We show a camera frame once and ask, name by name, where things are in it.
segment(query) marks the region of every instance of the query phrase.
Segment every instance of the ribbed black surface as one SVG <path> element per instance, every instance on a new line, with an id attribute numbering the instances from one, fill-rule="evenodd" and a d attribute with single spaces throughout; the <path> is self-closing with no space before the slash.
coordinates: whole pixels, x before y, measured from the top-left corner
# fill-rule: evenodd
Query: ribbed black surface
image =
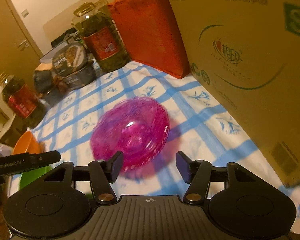
<path id="1" fill-rule="evenodd" d="M 177 196 L 122 196 L 119 203 L 97 208 L 82 228 L 62 240 L 227 240 L 200 207 Z"/>

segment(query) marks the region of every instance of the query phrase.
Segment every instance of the door handle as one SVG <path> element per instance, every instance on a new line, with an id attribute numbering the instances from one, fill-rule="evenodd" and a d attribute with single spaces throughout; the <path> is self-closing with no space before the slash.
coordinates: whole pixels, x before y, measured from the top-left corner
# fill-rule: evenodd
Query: door handle
<path id="1" fill-rule="evenodd" d="M 26 44 L 27 40 L 23 40 L 18 46 L 17 49 L 20 48 L 23 44 Z"/>

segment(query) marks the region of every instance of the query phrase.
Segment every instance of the purple plastic bowl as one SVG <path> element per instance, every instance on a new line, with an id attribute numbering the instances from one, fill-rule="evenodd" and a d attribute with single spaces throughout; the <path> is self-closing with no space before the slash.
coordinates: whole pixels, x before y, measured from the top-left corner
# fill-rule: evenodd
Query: purple plastic bowl
<path id="1" fill-rule="evenodd" d="M 122 101 L 98 121 L 90 139 L 96 160 L 108 160 L 122 151 L 122 171 L 152 160 L 166 143 L 170 130 L 167 110 L 148 97 Z"/>

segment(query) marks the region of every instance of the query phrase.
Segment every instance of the bottle label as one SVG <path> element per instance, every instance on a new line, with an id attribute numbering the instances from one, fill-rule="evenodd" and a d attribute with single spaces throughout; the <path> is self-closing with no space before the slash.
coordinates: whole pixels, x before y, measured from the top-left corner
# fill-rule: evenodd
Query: bottle label
<path id="1" fill-rule="evenodd" d="M 102 28 L 89 37 L 82 37 L 82 39 L 91 52 L 95 51 L 98 54 L 99 60 L 108 58 L 119 51 L 118 45 L 108 27 Z"/>
<path id="2" fill-rule="evenodd" d="M 37 98 L 25 84 L 10 96 L 8 106 L 21 118 L 27 118 L 36 108 Z"/>

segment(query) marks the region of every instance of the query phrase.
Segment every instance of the green bowl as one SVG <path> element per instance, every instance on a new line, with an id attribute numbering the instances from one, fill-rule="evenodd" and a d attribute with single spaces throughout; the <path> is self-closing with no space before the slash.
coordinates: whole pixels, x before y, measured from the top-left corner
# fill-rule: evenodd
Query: green bowl
<path id="1" fill-rule="evenodd" d="M 19 189 L 24 188 L 31 182 L 35 181 L 37 178 L 40 178 L 42 175 L 46 174 L 48 171 L 51 171 L 51 166 L 42 167 L 32 171 L 23 172 L 19 182 Z"/>

